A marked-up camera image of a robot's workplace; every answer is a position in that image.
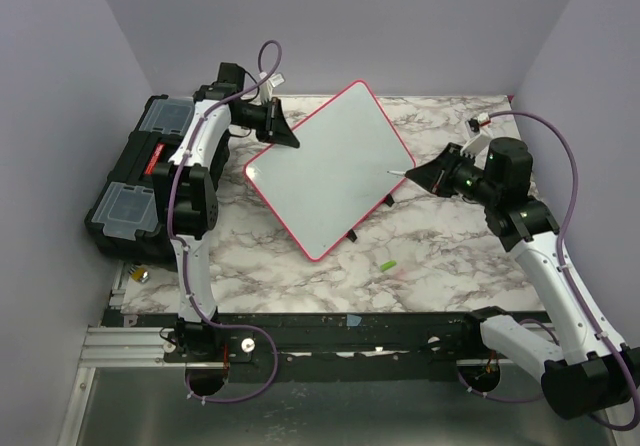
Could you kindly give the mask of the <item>pink framed whiteboard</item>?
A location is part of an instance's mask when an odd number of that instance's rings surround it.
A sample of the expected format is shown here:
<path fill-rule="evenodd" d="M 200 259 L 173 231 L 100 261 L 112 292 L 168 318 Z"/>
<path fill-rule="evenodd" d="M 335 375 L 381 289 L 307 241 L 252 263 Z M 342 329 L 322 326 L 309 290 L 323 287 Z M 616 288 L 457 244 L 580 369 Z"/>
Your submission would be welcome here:
<path fill-rule="evenodd" d="M 248 182 L 305 256 L 323 259 L 403 178 L 387 170 L 416 165 L 407 145 L 362 80 L 293 129 L 298 149 L 269 146 L 244 167 Z"/>

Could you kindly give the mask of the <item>green marker cap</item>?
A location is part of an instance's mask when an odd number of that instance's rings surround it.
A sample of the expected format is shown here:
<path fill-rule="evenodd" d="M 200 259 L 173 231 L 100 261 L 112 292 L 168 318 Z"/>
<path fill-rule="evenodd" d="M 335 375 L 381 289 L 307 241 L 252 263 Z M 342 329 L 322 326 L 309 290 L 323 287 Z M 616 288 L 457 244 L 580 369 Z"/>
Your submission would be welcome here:
<path fill-rule="evenodd" d="M 391 268 L 395 267 L 396 265 L 397 265 L 397 262 L 395 260 L 390 260 L 390 261 L 387 261 L 387 262 L 383 263 L 379 267 L 379 269 L 380 269 L 381 272 L 386 272 L 386 271 L 390 270 Z"/>

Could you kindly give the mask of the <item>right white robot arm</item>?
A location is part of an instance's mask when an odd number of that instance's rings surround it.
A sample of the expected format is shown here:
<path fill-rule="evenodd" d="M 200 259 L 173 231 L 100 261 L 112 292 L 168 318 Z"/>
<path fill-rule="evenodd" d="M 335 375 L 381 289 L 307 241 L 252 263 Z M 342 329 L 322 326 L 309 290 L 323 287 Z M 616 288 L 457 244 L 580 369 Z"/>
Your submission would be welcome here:
<path fill-rule="evenodd" d="M 493 350 L 537 380 L 552 410 L 563 419 L 637 402 L 639 350 L 626 344 L 588 294 L 549 208 L 529 192 L 533 158 L 526 144 L 493 139 L 483 168 L 462 146 L 450 143 L 432 161 L 404 176 L 443 198 L 460 195 L 481 205 L 490 231 L 522 268 L 554 326 L 552 343 L 497 307 L 471 313 L 460 345 L 480 358 Z"/>

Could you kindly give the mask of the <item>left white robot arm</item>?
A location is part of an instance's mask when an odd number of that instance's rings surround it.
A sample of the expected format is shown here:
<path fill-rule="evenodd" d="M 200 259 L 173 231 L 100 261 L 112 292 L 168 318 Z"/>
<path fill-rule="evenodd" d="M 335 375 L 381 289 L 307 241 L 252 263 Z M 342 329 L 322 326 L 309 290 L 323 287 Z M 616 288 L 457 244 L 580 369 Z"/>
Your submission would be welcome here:
<path fill-rule="evenodd" d="M 157 217 L 173 247 L 180 287 L 178 319 L 170 339 L 182 354 L 214 359 L 222 346 L 213 321 L 217 302 L 211 291 L 209 249 L 218 219 L 216 194 L 220 171 L 228 159 L 231 126 L 255 133 L 266 144 L 298 148 L 273 90 L 284 78 L 262 71 L 255 83 L 260 101 L 245 101 L 245 70 L 223 63 L 216 81 L 194 94 L 192 118 L 178 149 L 151 174 Z"/>

